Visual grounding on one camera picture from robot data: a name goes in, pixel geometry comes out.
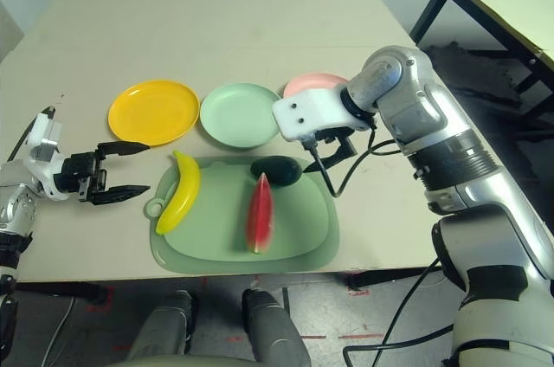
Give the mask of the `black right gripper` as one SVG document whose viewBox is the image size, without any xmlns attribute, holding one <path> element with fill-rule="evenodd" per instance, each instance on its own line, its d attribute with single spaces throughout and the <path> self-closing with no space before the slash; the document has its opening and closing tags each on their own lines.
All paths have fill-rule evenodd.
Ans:
<svg viewBox="0 0 554 367">
<path fill-rule="evenodd" d="M 336 151 L 327 158 L 321 158 L 316 151 L 311 151 L 313 162 L 309 164 L 304 170 L 304 173 L 320 172 L 322 170 L 328 170 L 345 160 L 345 156 L 355 156 L 357 154 L 350 136 L 354 133 L 354 130 L 350 127 L 333 127 L 318 131 L 318 140 L 323 140 L 326 144 L 337 140 L 338 148 Z"/>
</svg>

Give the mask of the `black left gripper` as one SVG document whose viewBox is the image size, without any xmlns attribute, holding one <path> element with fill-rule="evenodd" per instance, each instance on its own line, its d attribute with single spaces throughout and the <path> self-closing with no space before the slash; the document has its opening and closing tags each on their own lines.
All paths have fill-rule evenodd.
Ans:
<svg viewBox="0 0 554 367">
<path fill-rule="evenodd" d="M 55 187 L 62 193 L 76 193 L 81 202 L 106 205 L 124 202 L 150 189 L 147 185 L 120 185 L 106 190 L 107 171 L 101 168 L 108 155 L 128 156 L 149 150 L 139 142 L 113 141 L 99 143 L 91 152 L 73 154 L 63 161 L 54 174 Z"/>
</svg>

